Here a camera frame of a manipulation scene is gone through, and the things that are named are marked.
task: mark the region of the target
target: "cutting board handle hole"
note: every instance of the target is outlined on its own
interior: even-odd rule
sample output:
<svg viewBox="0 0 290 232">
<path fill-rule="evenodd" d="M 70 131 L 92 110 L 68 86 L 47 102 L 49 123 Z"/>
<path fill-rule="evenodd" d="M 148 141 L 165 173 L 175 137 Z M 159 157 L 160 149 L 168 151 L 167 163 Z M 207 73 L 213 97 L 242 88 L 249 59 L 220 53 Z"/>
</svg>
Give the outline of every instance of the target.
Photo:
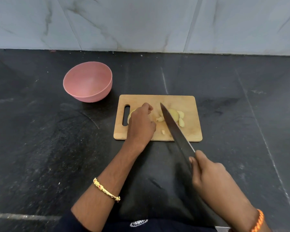
<svg viewBox="0 0 290 232">
<path fill-rule="evenodd" d="M 128 125 L 128 116 L 130 113 L 130 105 L 125 105 L 125 109 L 124 109 L 124 117 L 122 119 L 122 125 L 123 126 L 127 126 Z"/>
</svg>

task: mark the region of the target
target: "dark clothing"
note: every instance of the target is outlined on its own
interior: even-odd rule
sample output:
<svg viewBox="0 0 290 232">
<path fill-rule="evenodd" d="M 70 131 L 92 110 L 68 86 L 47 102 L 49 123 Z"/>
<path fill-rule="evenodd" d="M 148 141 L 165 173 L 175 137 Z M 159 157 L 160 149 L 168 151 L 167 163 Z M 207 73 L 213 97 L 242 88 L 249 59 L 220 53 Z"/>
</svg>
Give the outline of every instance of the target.
<svg viewBox="0 0 290 232">
<path fill-rule="evenodd" d="M 54 232 L 88 232 L 84 226 L 75 218 L 71 211 L 68 211 L 54 228 Z M 139 222 L 114 222 L 106 223 L 102 232 L 214 232 L 215 227 L 197 227 L 183 224 L 181 222 L 165 219 L 149 219 Z"/>
</svg>

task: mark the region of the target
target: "kitchen knife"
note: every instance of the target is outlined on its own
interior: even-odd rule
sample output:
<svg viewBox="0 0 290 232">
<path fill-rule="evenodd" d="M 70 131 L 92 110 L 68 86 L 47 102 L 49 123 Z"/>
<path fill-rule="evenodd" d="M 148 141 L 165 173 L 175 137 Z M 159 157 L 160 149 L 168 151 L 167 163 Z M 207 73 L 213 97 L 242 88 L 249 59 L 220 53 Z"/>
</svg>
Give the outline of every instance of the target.
<svg viewBox="0 0 290 232">
<path fill-rule="evenodd" d="M 195 151 L 190 142 L 187 141 L 179 127 L 177 126 L 176 122 L 173 120 L 171 114 L 166 109 L 166 107 L 160 103 L 161 110 L 163 113 L 164 120 L 166 125 L 168 126 L 170 133 L 173 136 L 175 143 L 177 144 L 179 150 L 181 151 L 184 159 L 189 166 L 189 170 L 191 171 L 191 164 L 189 162 L 188 156 L 195 156 Z"/>
</svg>

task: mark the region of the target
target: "marble wall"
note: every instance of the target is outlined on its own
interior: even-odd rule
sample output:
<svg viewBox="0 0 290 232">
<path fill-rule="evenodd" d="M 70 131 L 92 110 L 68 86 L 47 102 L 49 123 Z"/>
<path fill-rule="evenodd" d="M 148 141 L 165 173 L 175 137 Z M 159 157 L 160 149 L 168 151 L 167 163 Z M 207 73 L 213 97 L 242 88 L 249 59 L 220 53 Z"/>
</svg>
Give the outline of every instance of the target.
<svg viewBox="0 0 290 232">
<path fill-rule="evenodd" d="M 290 55 L 290 0 L 0 0 L 0 48 Z"/>
</svg>

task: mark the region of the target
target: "bracelet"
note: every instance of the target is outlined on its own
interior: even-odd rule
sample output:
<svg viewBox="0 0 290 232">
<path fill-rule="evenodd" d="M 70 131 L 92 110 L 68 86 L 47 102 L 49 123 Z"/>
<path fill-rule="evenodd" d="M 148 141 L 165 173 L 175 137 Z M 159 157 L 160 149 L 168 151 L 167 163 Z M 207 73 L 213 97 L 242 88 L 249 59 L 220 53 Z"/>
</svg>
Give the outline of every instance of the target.
<svg viewBox="0 0 290 232">
<path fill-rule="evenodd" d="M 251 232 L 258 232 L 263 224 L 264 221 L 264 214 L 260 209 L 257 209 L 259 212 L 259 218 L 257 224 L 252 228 Z"/>
<path fill-rule="evenodd" d="M 120 197 L 116 197 L 114 195 L 112 195 L 110 192 L 108 192 L 97 180 L 97 178 L 93 179 L 93 184 L 98 187 L 98 189 L 100 191 L 103 191 L 105 194 L 107 194 L 108 196 L 110 196 L 111 198 L 115 199 L 116 202 L 120 201 Z"/>
</svg>

